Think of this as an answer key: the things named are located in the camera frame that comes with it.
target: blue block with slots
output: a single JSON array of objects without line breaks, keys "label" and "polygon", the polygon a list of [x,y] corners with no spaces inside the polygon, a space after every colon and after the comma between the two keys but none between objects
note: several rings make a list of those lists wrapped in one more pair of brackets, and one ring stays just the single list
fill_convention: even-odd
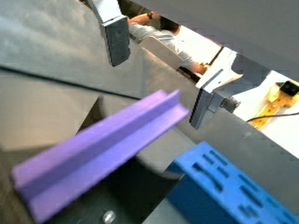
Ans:
[{"label": "blue block with slots", "polygon": [[167,198],[191,223],[299,223],[294,214],[209,143],[185,152],[167,171],[185,174]]}]

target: white shirt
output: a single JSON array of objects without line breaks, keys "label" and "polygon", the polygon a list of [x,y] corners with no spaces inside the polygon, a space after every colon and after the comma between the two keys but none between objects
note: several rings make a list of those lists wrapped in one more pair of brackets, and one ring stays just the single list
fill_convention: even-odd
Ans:
[{"label": "white shirt", "polygon": [[183,41],[175,37],[175,35],[167,30],[157,30],[153,26],[141,25],[139,23],[133,23],[129,26],[130,33],[135,36],[138,42],[141,42],[149,36],[159,39],[169,48],[177,52],[182,58],[182,67],[191,68],[195,64],[193,56],[186,52]]}]

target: slot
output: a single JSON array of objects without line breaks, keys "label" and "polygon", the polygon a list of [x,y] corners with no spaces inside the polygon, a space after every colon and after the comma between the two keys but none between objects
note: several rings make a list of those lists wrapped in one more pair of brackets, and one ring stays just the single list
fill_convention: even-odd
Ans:
[{"label": "slot", "polygon": [[210,154],[225,164],[225,165],[229,165],[229,163],[226,162],[226,160],[221,157],[221,155],[214,151],[211,150],[210,151]]},{"label": "slot", "polygon": [[273,207],[278,207],[278,204],[270,198],[267,198],[266,200]]},{"label": "slot", "polygon": [[238,206],[239,211],[247,216],[247,218],[259,218],[258,212],[251,206]]},{"label": "slot", "polygon": [[202,166],[201,166],[199,164],[195,163],[195,164],[193,165],[193,168],[194,168],[198,172],[201,172],[202,174],[205,174],[205,176],[210,179],[211,183],[214,184],[217,190],[218,190],[219,192],[222,192],[222,191],[223,191],[223,186],[222,186],[222,184],[221,184],[219,181],[213,177],[213,175],[211,175],[206,170],[203,170]]},{"label": "slot", "polygon": [[211,160],[211,158],[210,158],[206,154],[203,154],[202,157],[206,159],[206,161],[207,161],[211,165],[214,165],[215,162]]},{"label": "slot", "polygon": [[243,206],[238,206],[239,211],[247,216],[247,218],[250,218],[250,214],[247,209]]},{"label": "slot", "polygon": [[243,182],[250,186],[250,188],[251,188],[255,192],[258,192],[258,188],[257,188],[255,185],[250,182],[250,180],[249,180],[242,174],[239,174],[238,176],[239,176],[239,178],[243,180]]},{"label": "slot", "polygon": [[254,204],[259,207],[263,207],[263,204],[257,198],[257,196],[251,193],[251,191],[243,185],[239,187],[239,189],[246,194],[247,198],[254,202]]},{"label": "slot", "polygon": [[222,169],[222,167],[218,167],[218,171],[226,177],[226,179],[230,177],[229,173]]}]

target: yellow object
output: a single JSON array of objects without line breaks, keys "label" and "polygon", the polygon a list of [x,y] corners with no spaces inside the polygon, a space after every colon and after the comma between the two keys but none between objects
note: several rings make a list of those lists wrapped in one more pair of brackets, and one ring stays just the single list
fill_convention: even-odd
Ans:
[{"label": "yellow object", "polygon": [[[282,107],[291,108],[297,102],[299,101],[299,94],[295,96],[291,96],[286,94],[278,85],[274,85],[270,88],[269,94],[267,94],[267,105],[263,107],[263,109],[257,114],[257,117],[259,116],[273,116],[277,114],[278,110]],[[259,118],[250,122],[250,124],[258,129],[262,130],[265,125],[269,123],[271,117]]]}]

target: screw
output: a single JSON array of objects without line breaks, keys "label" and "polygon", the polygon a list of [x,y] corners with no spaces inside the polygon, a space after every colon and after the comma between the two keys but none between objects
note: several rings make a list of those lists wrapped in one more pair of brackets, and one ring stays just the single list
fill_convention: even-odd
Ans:
[{"label": "screw", "polygon": [[111,224],[117,218],[117,213],[114,211],[107,211],[103,215],[103,221],[106,224]]}]

